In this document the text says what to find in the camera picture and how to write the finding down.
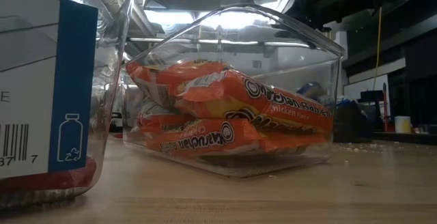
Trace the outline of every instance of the instant noodle package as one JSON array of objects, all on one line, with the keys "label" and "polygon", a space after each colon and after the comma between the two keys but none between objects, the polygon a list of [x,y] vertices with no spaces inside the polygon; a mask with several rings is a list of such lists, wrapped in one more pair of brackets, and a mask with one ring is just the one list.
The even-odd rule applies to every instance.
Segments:
[{"label": "instant noodle package", "polygon": [[273,10],[221,8],[123,67],[124,91],[143,98],[132,109],[124,95],[124,117],[137,117],[125,144],[236,177],[327,160],[342,54]]}]

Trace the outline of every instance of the maruchan logo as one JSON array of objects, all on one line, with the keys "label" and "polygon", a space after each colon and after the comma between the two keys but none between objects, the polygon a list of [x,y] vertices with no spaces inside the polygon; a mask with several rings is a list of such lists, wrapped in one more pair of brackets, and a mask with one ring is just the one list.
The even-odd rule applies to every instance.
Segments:
[{"label": "maruchan logo", "polygon": [[210,146],[224,146],[234,142],[234,129],[229,122],[221,124],[221,130],[217,132],[209,132],[206,135],[193,136],[189,139],[181,139],[178,141],[181,150],[197,150],[200,148],[208,148]]},{"label": "maruchan logo", "polygon": [[244,86],[246,92],[251,98],[259,98],[261,95],[276,104],[285,104],[290,107],[295,107],[303,111],[310,111],[324,117],[330,117],[330,113],[323,109],[319,109],[310,105],[307,102],[299,102],[293,98],[287,97],[281,93],[275,92],[273,89],[266,87],[265,85],[252,81],[251,79],[244,78]]},{"label": "maruchan logo", "polygon": [[282,124],[274,121],[271,117],[263,115],[255,115],[250,109],[243,108],[238,111],[228,111],[225,113],[226,119],[248,119],[252,125],[258,129],[275,129],[275,130],[289,130],[292,132],[315,132],[314,128],[306,128],[304,126],[292,126],[289,124]]}]

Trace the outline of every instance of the orange packaging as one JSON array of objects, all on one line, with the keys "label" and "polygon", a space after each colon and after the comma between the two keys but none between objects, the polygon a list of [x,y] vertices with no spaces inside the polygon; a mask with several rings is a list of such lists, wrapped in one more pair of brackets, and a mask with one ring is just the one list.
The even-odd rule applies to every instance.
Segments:
[{"label": "orange packaging", "polygon": [[268,87],[236,71],[203,76],[178,87],[175,107],[198,118],[246,118],[256,129],[331,132],[333,116],[299,94]]},{"label": "orange packaging", "polygon": [[143,66],[132,62],[126,66],[126,71],[138,88],[149,94],[155,102],[162,107],[172,107],[175,102],[174,91],[178,85],[230,68],[225,62],[198,59],[170,66]]},{"label": "orange packaging", "polygon": [[146,142],[146,147],[172,156],[249,155],[275,152],[323,143],[322,135],[284,135],[258,132],[247,119],[200,119],[164,132]]},{"label": "orange packaging", "polygon": [[151,99],[146,98],[141,105],[137,125],[143,134],[150,137],[178,128],[193,119],[187,114],[176,114],[168,111]]}]

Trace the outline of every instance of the barcode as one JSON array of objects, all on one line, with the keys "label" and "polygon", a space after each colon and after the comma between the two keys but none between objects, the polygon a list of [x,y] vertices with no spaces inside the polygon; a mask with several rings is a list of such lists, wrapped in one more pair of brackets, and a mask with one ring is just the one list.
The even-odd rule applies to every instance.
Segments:
[{"label": "barcode", "polygon": [[0,156],[11,160],[27,160],[28,124],[0,124]]}]

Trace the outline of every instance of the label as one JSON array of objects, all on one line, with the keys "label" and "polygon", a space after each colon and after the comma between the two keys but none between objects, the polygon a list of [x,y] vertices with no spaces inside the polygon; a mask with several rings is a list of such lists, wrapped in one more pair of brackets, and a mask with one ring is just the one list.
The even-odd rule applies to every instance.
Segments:
[{"label": "label", "polygon": [[60,0],[57,41],[44,25],[0,33],[0,178],[85,166],[97,13]]}]

